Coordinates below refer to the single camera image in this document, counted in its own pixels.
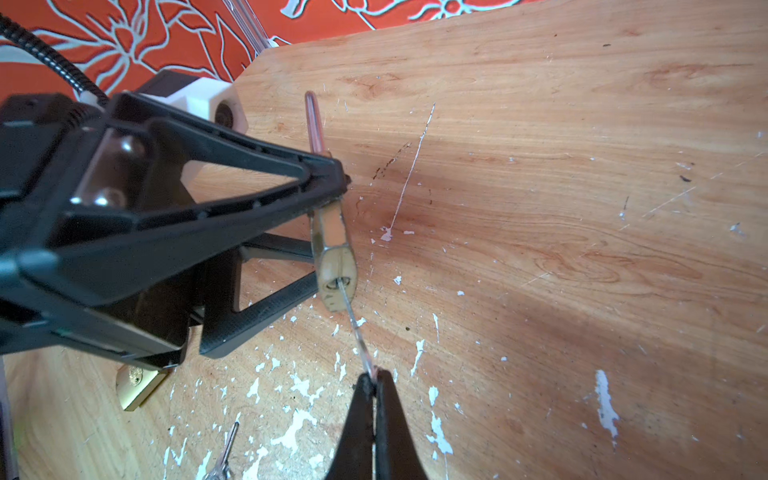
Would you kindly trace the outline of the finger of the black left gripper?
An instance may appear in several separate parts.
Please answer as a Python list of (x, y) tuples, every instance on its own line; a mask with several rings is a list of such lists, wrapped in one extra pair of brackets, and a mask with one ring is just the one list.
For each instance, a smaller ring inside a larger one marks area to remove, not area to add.
[(307, 240), (263, 233), (204, 264), (199, 353), (223, 358), (318, 292), (310, 272), (244, 309), (239, 308), (242, 265), (253, 259), (314, 262)]

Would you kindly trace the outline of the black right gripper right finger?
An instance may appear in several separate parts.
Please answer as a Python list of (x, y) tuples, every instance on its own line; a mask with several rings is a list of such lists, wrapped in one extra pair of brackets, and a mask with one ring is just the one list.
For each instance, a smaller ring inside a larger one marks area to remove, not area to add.
[(375, 478), (427, 480), (392, 374), (376, 372)]

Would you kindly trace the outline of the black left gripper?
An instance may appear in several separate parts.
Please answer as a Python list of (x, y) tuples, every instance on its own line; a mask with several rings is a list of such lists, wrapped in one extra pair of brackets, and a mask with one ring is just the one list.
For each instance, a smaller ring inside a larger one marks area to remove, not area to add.
[(1, 351), (181, 364), (194, 269), (341, 197), (336, 160), (123, 93), (1, 104)]

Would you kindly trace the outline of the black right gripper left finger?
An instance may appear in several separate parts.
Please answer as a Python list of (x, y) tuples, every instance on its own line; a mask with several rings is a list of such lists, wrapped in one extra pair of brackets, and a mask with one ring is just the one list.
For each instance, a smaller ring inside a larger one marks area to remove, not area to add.
[(374, 399), (375, 386), (363, 373), (358, 377), (326, 480), (373, 478)]

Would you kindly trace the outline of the small silver key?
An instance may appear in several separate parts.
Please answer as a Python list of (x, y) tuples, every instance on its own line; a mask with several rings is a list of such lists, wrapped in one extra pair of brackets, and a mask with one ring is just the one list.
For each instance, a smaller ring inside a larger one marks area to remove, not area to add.
[(344, 305), (347, 310), (347, 314), (350, 319), (351, 328), (353, 331), (353, 335), (356, 341), (356, 348), (358, 350), (358, 356), (360, 358), (360, 361), (363, 366), (364, 372), (368, 375), (370, 381), (376, 385), (377, 384), (377, 374), (378, 369), (377, 366), (373, 362), (373, 357), (371, 356), (366, 344), (365, 340), (363, 338), (362, 332), (360, 330), (360, 326), (358, 325), (357, 318), (354, 313), (354, 309), (351, 305), (351, 300), (347, 293), (347, 283), (344, 278), (339, 277), (336, 279), (336, 286), (337, 289), (341, 292), (342, 299), (344, 302)]

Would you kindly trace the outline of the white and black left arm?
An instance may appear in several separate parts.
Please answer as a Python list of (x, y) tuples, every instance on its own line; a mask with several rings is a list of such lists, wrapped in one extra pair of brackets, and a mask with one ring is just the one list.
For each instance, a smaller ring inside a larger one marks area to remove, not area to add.
[(3, 354), (63, 345), (162, 370), (194, 324), (221, 358), (310, 297), (354, 296), (350, 179), (312, 93), (304, 152), (249, 137), (225, 82), (166, 71), (108, 96), (15, 21), (1, 34), (80, 95), (1, 107)]

